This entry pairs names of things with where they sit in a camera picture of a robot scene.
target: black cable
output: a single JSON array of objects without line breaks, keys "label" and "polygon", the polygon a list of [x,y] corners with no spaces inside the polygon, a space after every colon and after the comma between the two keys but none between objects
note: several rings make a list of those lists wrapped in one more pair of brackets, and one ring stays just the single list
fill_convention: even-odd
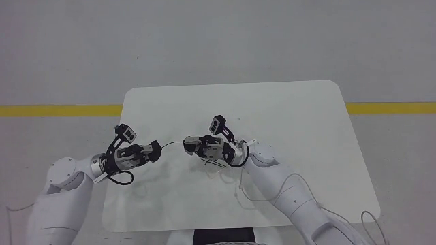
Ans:
[{"label": "black cable", "polygon": [[29,204],[28,206],[25,206],[23,208],[18,208],[18,209],[13,209],[13,208],[9,208],[8,206],[6,206],[6,214],[7,214],[7,226],[9,229],[9,245],[12,245],[12,223],[11,223],[11,214],[10,212],[17,212],[17,211],[21,211],[24,209],[27,209],[31,206],[33,206],[34,203]]},{"label": "black cable", "polygon": [[131,173],[130,171],[127,170],[121,170],[119,173],[127,173],[131,176],[131,180],[129,182],[119,182],[117,180],[115,180],[114,178],[110,177],[109,175],[107,175],[108,179],[113,181],[115,184],[119,184],[119,185],[129,185],[132,182],[134,182],[134,174]]},{"label": "black cable", "polygon": [[239,164],[239,165],[232,165],[229,161],[227,161],[227,159],[224,157],[224,161],[230,166],[230,167],[242,167],[243,165],[245,165],[245,163],[248,160],[248,156],[250,156],[250,148],[247,146],[247,156],[245,157],[244,161]]},{"label": "black cable", "polygon": [[165,148],[166,146],[173,144],[173,143],[183,143],[183,141],[173,141],[173,142],[170,142],[168,144],[163,145],[162,148]]},{"label": "black cable", "polygon": [[212,164],[212,165],[216,165],[217,167],[225,167],[225,165],[222,165],[222,164],[220,164],[220,163],[218,163],[218,162],[216,162],[216,161],[205,160],[205,159],[203,159],[203,158],[200,158],[200,160],[206,162],[206,164],[207,164],[207,163],[210,163],[210,164]]},{"label": "black cable", "polygon": [[256,160],[258,160],[259,163],[262,163],[262,164],[268,165],[268,163],[262,162],[262,161],[259,160],[255,155],[253,155],[253,158],[256,159]]}]

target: black base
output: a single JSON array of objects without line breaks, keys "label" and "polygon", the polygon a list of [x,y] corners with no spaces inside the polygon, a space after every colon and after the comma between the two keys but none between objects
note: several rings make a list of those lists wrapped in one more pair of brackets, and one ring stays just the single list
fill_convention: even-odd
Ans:
[{"label": "black base", "polygon": [[192,245],[207,245],[231,241],[256,242],[253,228],[195,230]]}]

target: white cable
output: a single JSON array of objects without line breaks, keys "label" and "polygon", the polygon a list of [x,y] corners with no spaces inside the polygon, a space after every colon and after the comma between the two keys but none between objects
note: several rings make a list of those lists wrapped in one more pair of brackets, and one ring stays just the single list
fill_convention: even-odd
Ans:
[{"label": "white cable", "polygon": [[369,211],[363,211],[360,214],[360,221],[362,222],[362,226],[363,229],[365,230],[365,232],[367,233],[367,235],[369,236],[369,238],[372,240],[372,242],[374,242],[374,245],[377,245],[377,242],[375,242],[375,240],[373,239],[373,237],[369,234],[368,229],[365,227],[365,224],[363,223],[363,215],[368,214],[369,216],[371,216],[371,218],[373,218],[375,224],[379,227],[381,236],[383,237],[383,242],[384,245],[389,245],[389,240],[384,236],[384,232],[382,230],[382,227],[380,226],[379,222],[377,221],[377,219],[369,212]]},{"label": "white cable", "polygon": [[9,245],[12,245],[12,224],[11,224],[11,216],[10,216],[10,212],[17,212],[17,211],[21,211],[24,209],[27,209],[31,206],[33,206],[34,203],[29,204],[28,206],[25,206],[23,208],[18,208],[18,209],[12,209],[6,206],[6,214],[7,214],[7,228],[9,231]]},{"label": "white cable", "polygon": [[[287,179],[291,178],[291,176],[294,176],[294,175],[296,175],[296,176],[302,178],[302,180],[305,181],[305,183],[306,183],[306,185],[307,185],[306,180],[305,180],[305,179],[304,179],[300,174],[294,172],[293,174],[290,174],[288,177],[286,177],[286,179],[283,181],[283,184],[281,184],[281,186],[280,186],[279,192],[278,192],[274,197],[272,197],[272,198],[270,198],[270,199],[250,199],[250,197],[246,194],[246,192],[245,192],[244,189],[243,189],[243,171],[241,170],[241,171],[240,171],[239,189],[243,192],[244,196],[245,196],[248,200],[250,200],[250,201],[272,201],[273,199],[276,199],[278,196],[280,196],[280,194],[281,194],[281,190],[282,190],[283,187],[285,186],[285,183],[286,183]],[[311,190],[311,188],[310,188],[309,185],[307,185],[307,188],[309,189],[310,193],[312,194],[312,198],[316,201],[315,196],[313,196],[312,190]]]},{"label": "white cable", "polygon": [[[286,177],[286,179],[283,181],[283,184],[280,186],[279,192],[278,192],[274,197],[272,197],[271,199],[251,199],[251,198],[246,194],[246,192],[245,192],[244,189],[243,189],[243,169],[241,169],[241,170],[240,170],[239,189],[242,191],[242,193],[244,194],[244,196],[245,196],[249,201],[253,201],[253,202],[259,202],[259,201],[272,201],[273,199],[276,199],[278,196],[280,196],[280,194],[281,194],[281,190],[282,190],[283,187],[285,186],[285,183],[286,183],[287,179],[289,179],[291,176],[294,176],[294,175],[300,177],[300,178],[305,182],[306,187],[308,188],[309,192],[310,192],[311,195],[312,195],[313,200],[315,201],[315,203],[317,204],[317,206],[318,206],[319,208],[324,209],[325,211],[327,211],[327,212],[329,212],[329,213],[331,213],[331,214],[334,214],[335,216],[338,216],[339,218],[342,218],[342,219],[343,219],[344,221],[346,221],[346,222],[347,222],[347,223],[348,223],[352,228],[354,228],[353,225],[350,223],[349,220],[347,220],[346,218],[344,218],[344,217],[341,216],[340,214],[338,214],[338,213],[336,213],[336,212],[333,212],[332,210],[329,210],[329,209],[325,208],[325,207],[324,207],[320,202],[318,202],[317,199],[315,198],[315,195],[314,195],[313,192],[312,192],[311,187],[309,186],[309,184],[307,183],[307,181],[305,180],[305,178],[304,178],[303,176],[301,176],[300,174],[298,174],[298,173],[295,173],[295,172],[294,172],[294,173],[288,175],[288,176]],[[383,237],[384,245],[389,245],[389,241],[388,241],[388,239],[385,237],[384,232],[383,232],[383,230],[382,230],[382,227],[381,227],[380,224],[378,223],[377,219],[376,219],[376,218],[375,218],[375,217],[374,217],[374,216],[373,216],[369,211],[366,211],[366,210],[365,210],[365,211],[362,212],[362,214],[360,214],[360,221],[361,221],[361,223],[362,223],[363,229],[365,230],[365,232],[367,233],[367,235],[369,236],[369,238],[371,239],[371,241],[374,243],[374,245],[377,245],[377,243],[375,242],[375,240],[373,239],[373,237],[369,234],[367,228],[365,227],[365,225],[364,225],[364,223],[363,223],[363,215],[364,215],[365,213],[369,214],[369,215],[373,218],[373,220],[374,220],[374,222],[377,224],[377,226],[379,227],[379,230],[380,230],[381,236]]]}]

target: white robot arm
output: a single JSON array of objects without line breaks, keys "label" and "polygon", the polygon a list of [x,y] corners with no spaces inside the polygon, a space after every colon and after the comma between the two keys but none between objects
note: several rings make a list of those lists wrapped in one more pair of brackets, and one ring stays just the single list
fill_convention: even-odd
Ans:
[{"label": "white robot arm", "polygon": [[[106,153],[80,161],[66,157],[52,164],[29,218],[28,245],[70,245],[87,215],[94,183],[107,177],[117,184],[130,184],[133,174],[127,170],[159,159],[162,148],[156,141],[118,149],[123,142],[132,143],[136,134],[124,124],[117,126],[115,133]],[[130,174],[131,181],[121,183],[111,178],[119,173]]]},{"label": "white robot arm", "polygon": [[327,215],[297,174],[275,160],[271,148],[254,144],[249,153],[237,155],[235,149],[246,152],[249,148],[244,140],[235,140],[225,122],[221,115],[214,117],[209,131],[224,135],[229,143],[210,135],[187,137],[183,141],[186,153],[210,160],[222,159],[230,167],[243,167],[263,196],[291,220],[307,245],[368,245],[351,225]]},{"label": "white robot arm", "polygon": [[328,216],[302,180],[291,175],[290,167],[277,162],[266,146],[255,145],[245,170],[263,196],[291,220],[307,245],[369,245],[350,225]]}]

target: gray floor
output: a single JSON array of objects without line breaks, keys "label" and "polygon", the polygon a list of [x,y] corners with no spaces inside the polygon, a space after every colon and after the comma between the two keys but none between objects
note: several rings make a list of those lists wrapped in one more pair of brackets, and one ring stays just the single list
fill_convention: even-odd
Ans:
[{"label": "gray floor", "polygon": [[[138,86],[292,80],[333,80],[346,102],[436,101],[434,2],[0,0],[1,105],[111,104]],[[56,159],[103,151],[118,121],[0,118],[2,210],[31,203]],[[391,244],[434,244],[436,116],[352,123]],[[166,241],[167,232],[102,229],[105,190],[95,186],[75,244]],[[28,214],[12,215],[15,244]],[[0,216],[2,244],[5,223]],[[291,227],[282,232],[302,244]]]}]

